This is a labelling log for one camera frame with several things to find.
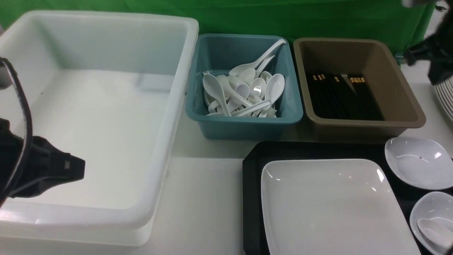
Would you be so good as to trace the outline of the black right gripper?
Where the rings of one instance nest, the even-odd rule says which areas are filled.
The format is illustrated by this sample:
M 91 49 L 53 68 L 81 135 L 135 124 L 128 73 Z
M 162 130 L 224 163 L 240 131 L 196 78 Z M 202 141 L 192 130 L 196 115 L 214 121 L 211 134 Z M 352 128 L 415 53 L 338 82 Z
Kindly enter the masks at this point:
M 432 85 L 450 79 L 453 74 L 453 13 L 448 8 L 437 30 L 403 54 L 409 66 L 417 61 L 430 62 L 428 78 Z

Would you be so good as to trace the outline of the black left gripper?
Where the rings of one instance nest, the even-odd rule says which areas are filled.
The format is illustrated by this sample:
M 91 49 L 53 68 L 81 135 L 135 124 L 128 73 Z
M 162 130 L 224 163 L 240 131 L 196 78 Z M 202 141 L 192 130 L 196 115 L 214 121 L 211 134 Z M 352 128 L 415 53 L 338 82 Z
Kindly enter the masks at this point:
M 58 185 L 80 181 L 86 161 L 58 150 L 43 137 L 33 136 L 29 156 L 20 160 L 24 139 L 10 131 L 1 119 L 1 199 L 33 198 Z

